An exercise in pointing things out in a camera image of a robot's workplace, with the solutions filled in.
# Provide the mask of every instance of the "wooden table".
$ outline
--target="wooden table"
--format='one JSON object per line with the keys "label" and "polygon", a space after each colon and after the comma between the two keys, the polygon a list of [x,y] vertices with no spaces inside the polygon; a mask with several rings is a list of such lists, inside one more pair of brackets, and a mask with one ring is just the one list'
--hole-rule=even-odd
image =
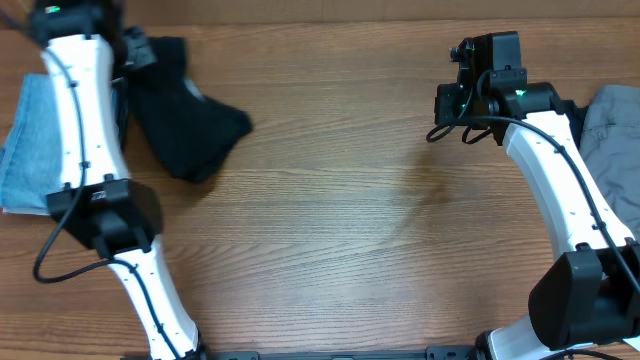
{"label": "wooden table", "polygon": [[[248,111],[255,131],[222,172],[171,179],[136,125],[126,157],[159,194],[166,257],[214,350],[355,351],[470,343],[527,311],[552,264],[529,189],[504,149],[427,144],[447,50],[521,33],[531,82],[586,105],[606,84],[640,86],[636,18],[148,28],[186,37],[202,91]],[[0,32],[0,134],[37,51]],[[31,278],[53,223],[0,216],[0,359],[144,353],[131,304],[105,269],[56,285]],[[44,265],[94,261],[62,236]],[[625,358],[626,347],[605,349]]]}

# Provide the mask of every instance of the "denim fabric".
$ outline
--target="denim fabric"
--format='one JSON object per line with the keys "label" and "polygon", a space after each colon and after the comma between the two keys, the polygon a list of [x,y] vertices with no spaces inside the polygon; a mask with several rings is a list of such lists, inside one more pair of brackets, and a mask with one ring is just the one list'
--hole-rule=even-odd
{"label": "denim fabric", "polygon": [[13,129],[0,151],[0,207],[5,212],[47,215],[46,195],[61,188],[61,148],[49,76],[28,74]]}

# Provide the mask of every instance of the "black cable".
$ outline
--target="black cable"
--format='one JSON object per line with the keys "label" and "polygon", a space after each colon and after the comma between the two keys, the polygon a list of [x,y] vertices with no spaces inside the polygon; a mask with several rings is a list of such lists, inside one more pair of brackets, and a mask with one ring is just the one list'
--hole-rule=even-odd
{"label": "black cable", "polygon": [[591,210],[591,215],[595,219],[596,227],[598,228],[598,230],[600,230],[600,233],[602,234],[602,237],[604,238],[605,242],[607,243],[607,245],[611,249],[611,252],[614,255],[614,259],[616,261],[616,264],[618,266],[620,266],[621,271],[625,274],[625,276],[629,280],[629,283],[633,287],[634,291],[636,293],[640,294],[640,284],[638,284],[638,280],[636,279],[636,277],[634,276],[633,272],[629,268],[629,265],[627,264],[627,262],[624,261],[624,258],[622,257],[622,254],[620,253],[620,250],[618,249],[618,247],[616,246],[615,242],[613,241],[613,238],[611,238],[611,235],[609,234],[609,231],[607,230],[607,224],[602,220],[602,217],[600,216],[600,213],[598,212],[598,208],[597,208],[597,206],[595,204],[595,201],[593,200],[593,196],[591,195],[591,192],[589,191],[589,188],[587,187],[587,183],[585,182],[584,177],[580,173],[580,170],[578,169],[578,166],[576,165],[576,163],[573,161],[571,156],[569,156],[569,153],[567,153],[567,150],[565,149],[565,147],[560,145],[554,138],[552,138],[551,136],[549,136],[547,133],[545,133],[544,131],[540,130],[539,128],[537,128],[537,127],[535,127],[535,126],[533,126],[533,125],[531,125],[529,123],[526,123],[524,121],[511,119],[511,118],[507,118],[507,117],[501,117],[501,116],[472,116],[472,117],[462,118],[462,119],[458,120],[457,124],[455,124],[455,125],[471,126],[471,125],[477,123],[478,121],[493,122],[493,123],[507,123],[507,124],[515,124],[515,125],[518,125],[518,126],[522,126],[522,127],[526,128],[528,130],[533,131],[534,133],[538,134],[540,137],[545,139],[548,143],[550,143],[555,148],[557,153],[562,155],[564,160],[567,162],[567,165],[569,165],[569,168],[571,168],[571,171],[573,172],[573,175],[575,176],[576,180],[578,181],[578,184],[580,185],[580,189],[582,190],[582,194],[584,195],[584,198],[587,201],[587,204],[589,205],[589,210]]}
{"label": "black cable", "polygon": [[[458,115],[458,120],[460,120],[460,118],[462,118],[464,116],[464,114],[467,112],[467,108],[469,108],[469,104],[471,104],[471,98],[473,98],[473,88],[471,88],[469,90],[469,97],[467,98],[467,102],[464,105],[464,109],[462,109],[462,111],[460,112],[460,115]],[[428,143],[434,143],[440,139],[442,139],[443,137],[449,135],[449,133],[455,129],[455,125],[438,125],[435,128],[431,129],[431,131],[429,131],[429,133],[427,133],[427,142]],[[443,131],[441,134],[438,134],[437,136],[433,136],[436,133],[438,133],[440,130],[447,128],[445,131]]]}
{"label": "black cable", "polygon": [[561,359],[564,359],[565,356],[572,357],[573,355],[585,355],[585,356],[591,356],[592,358],[604,359],[604,360],[622,360],[618,357],[603,354],[601,352],[591,351],[591,350],[581,350],[581,349],[564,350],[559,353],[544,357],[540,360],[561,360]]}
{"label": "black cable", "polygon": [[[20,25],[20,23],[18,21],[16,21],[15,19],[13,19],[9,15],[7,15],[7,13],[5,13],[2,9],[0,9],[0,18],[2,18],[3,22],[5,22],[10,28],[18,31],[20,34],[24,35],[28,40],[32,41],[33,43],[35,43],[37,45],[37,42],[35,42],[33,40],[33,38],[31,37],[31,34],[28,32],[26,27]],[[60,219],[60,221],[58,222],[58,224],[54,228],[53,232],[51,232],[51,235],[49,236],[49,238],[47,239],[47,241],[43,245],[42,249],[40,250],[40,253],[38,254],[38,257],[36,258],[36,261],[35,261],[34,266],[33,266],[33,277],[36,279],[36,281],[38,281],[40,283],[51,284],[51,283],[57,283],[57,282],[62,282],[62,281],[65,281],[65,280],[69,280],[69,279],[74,278],[74,277],[76,277],[78,275],[82,275],[82,274],[87,273],[87,272],[89,272],[91,270],[94,270],[94,269],[97,269],[99,267],[106,266],[106,265],[118,264],[118,265],[122,265],[122,266],[127,267],[129,269],[129,272],[132,273],[133,276],[138,281],[138,284],[140,286],[140,290],[142,291],[142,294],[144,295],[144,299],[147,302],[147,307],[149,308],[149,313],[151,314],[151,318],[153,319],[154,325],[156,326],[156,329],[158,330],[158,333],[164,339],[165,343],[169,347],[169,350],[171,350],[171,353],[173,354],[173,356],[176,359],[181,359],[182,357],[180,356],[180,354],[176,350],[176,348],[173,345],[173,343],[171,343],[171,340],[169,339],[169,336],[164,331],[162,323],[160,323],[160,320],[158,319],[158,315],[156,314],[156,311],[155,311],[155,309],[153,307],[153,302],[151,301],[151,296],[149,295],[149,291],[147,290],[147,287],[145,286],[144,281],[142,280],[142,277],[140,276],[140,274],[136,270],[135,266],[133,266],[133,265],[131,265],[128,262],[123,261],[123,260],[110,259],[110,260],[98,261],[98,262],[93,263],[91,265],[87,265],[87,266],[85,266],[85,267],[83,267],[81,269],[72,271],[72,272],[70,272],[68,274],[57,276],[57,277],[53,277],[53,278],[46,278],[46,277],[43,277],[43,276],[40,275],[40,267],[42,265],[42,262],[44,261],[44,258],[46,257],[47,253],[49,252],[49,249],[51,249],[51,246],[53,245],[55,240],[58,238],[58,235],[60,235],[60,232],[62,231],[62,229],[64,229],[64,226],[66,225],[67,221],[69,221],[69,217],[71,216],[71,214],[75,210],[76,206],[78,205],[78,202],[80,201],[80,198],[82,196],[82,192],[84,190],[85,183],[86,183],[86,175],[87,175],[87,167],[88,167],[88,164],[87,164],[87,161],[86,161],[86,156],[85,156],[84,126],[83,126],[83,123],[82,123],[82,112],[80,110],[80,102],[78,101],[78,93],[76,91],[77,83],[75,81],[73,81],[73,79],[71,78],[71,75],[69,74],[69,71],[67,70],[66,66],[64,66],[64,63],[62,62],[62,60],[60,60],[60,58],[53,51],[51,51],[50,49],[46,49],[46,48],[45,49],[41,48],[41,50],[45,51],[47,53],[47,55],[51,57],[53,62],[58,66],[58,68],[60,69],[62,75],[65,77],[65,80],[67,82],[67,87],[69,88],[69,91],[71,93],[71,98],[73,100],[73,104],[74,104],[74,108],[75,108],[75,112],[76,112],[76,117],[77,117],[77,120],[78,120],[78,135],[79,135],[79,139],[80,139],[80,154],[81,154],[80,155],[80,158],[81,158],[80,167],[81,167],[82,170],[81,170],[81,176],[80,176],[80,184],[79,184],[78,188],[76,189],[76,193],[75,193],[75,195],[74,195],[74,197],[73,197],[73,199],[71,201],[71,205],[69,206],[67,211],[65,211],[65,213],[62,215],[62,218]]]}
{"label": "black cable", "polygon": [[171,350],[171,353],[173,354],[173,356],[176,359],[182,359],[182,357],[178,353],[178,350],[176,350],[175,346],[173,346],[173,344],[171,343],[171,340],[169,339],[169,336],[164,331],[163,325],[162,323],[160,323],[160,320],[158,319],[158,315],[156,314],[156,310],[153,307],[153,303],[151,302],[151,296],[149,295],[149,291],[147,290],[147,287],[144,285],[144,281],[142,280],[140,273],[138,273],[138,271],[136,270],[136,267],[120,259],[110,260],[110,264],[118,264],[118,265],[125,266],[127,269],[129,269],[129,272],[133,274],[136,280],[138,280],[138,284],[140,285],[140,290],[142,291],[142,295],[144,295],[144,300],[147,302],[147,306],[149,307],[149,313],[151,314],[151,318],[153,319],[153,324],[156,326],[156,330],[158,330],[158,333],[160,334],[160,336],[162,336],[162,339],[164,339],[164,342],[169,347],[169,350]]}
{"label": "black cable", "polygon": [[487,78],[487,76],[489,76],[490,72],[491,69],[487,69],[483,71],[482,74],[480,74],[480,76],[478,77],[478,83],[476,84],[476,94],[478,94],[480,100],[482,100],[482,85],[484,84],[484,80]]}
{"label": "black cable", "polygon": [[[442,129],[447,129],[445,131],[443,131],[441,134],[438,134],[437,136],[433,136],[435,135],[437,132],[439,132]],[[431,129],[431,131],[429,131],[429,133],[427,133],[427,142],[428,143],[433,143],[436,142],[440,139],[442,139],[443,137],[449,135],[449,133],[451,132],[451,130],[455,129],[454,125],[438,125],[436,127],[434,127],[433,129]]]}
{"label": "black cable", "polygon": [[482,134],[474,137],[473,139],[467,141],[467,137],[469,136],[469,133],[471,132],[471,130],[473,130],[472,126],[467,126],[467,128],[464,130],[464,132],[462,133],[462,142],[467,144],[467,145],[473,145],[475,143],[477,143],[478,141],[486,138],[487,136],[493,134],[493,130],[489,129],[489,130],[485,130],[482,132]]}
{"label": "black cable", "polygon": [[36,261],[33,265],[33,277],[36,279],[36,281],[43,284],[51,284],[51,283],[65,281],[73,277],[73,276],[70,276],[71,273],[69,273],[69,274],[54,277],[54,278],[45,278],[40,275],[40,266],[42,265],[44,258],[47,256],[47,252],[49,252],[49,249],[51,249],[51,246],[58,238],[58,235],[60,235],[60,232],[62,232],[62,229],[64,229],[64,226],[67,224],[67,221],[69,221],[69,217],[71,217],[71,214],[73,213],[76,206],[78,205],[78,202],[80,201],[80,198],[82,196],[82,191],[84,190],[84,185],[87,179],[87,160],[85,155],[84,126],[82,124],[82,112],[80,111],[80,101],[78,101],[78,92],[76,91],[77,84],[73,81],[73,79],[71,79],[71,75],[69,74],[69,71],[67,70],[66,66],[64,66],[64,63],[62,62],[62,60],[60,60],[60,58],[53,51],[49,49],[43,49],[43,51],[45,51],[47,55],[53,60],[53,62],[56,63],[56,65],[62,72],[65,80],[67,81],[67,87],[71,92],[73,106],[75,108],[76,117],[78,119],[78,135],[80,137],[80,159],[81,159],[80,168],[82,169],[81,175],[80,175],[80,184],[76,189],[76,193],[74,194],[73,199],[71,200],[71,205],[69,206],[67,211],[65,211],[65,213],[62,215],[62,218],[60,218],[60,221],[58,222],[56,227],[53,229],[53,232],[51,232],[51,235],[49,235],[49,238],[42,246],[42,250],[40,250],[40,253],[38,254],[38,257],[36,258]]}

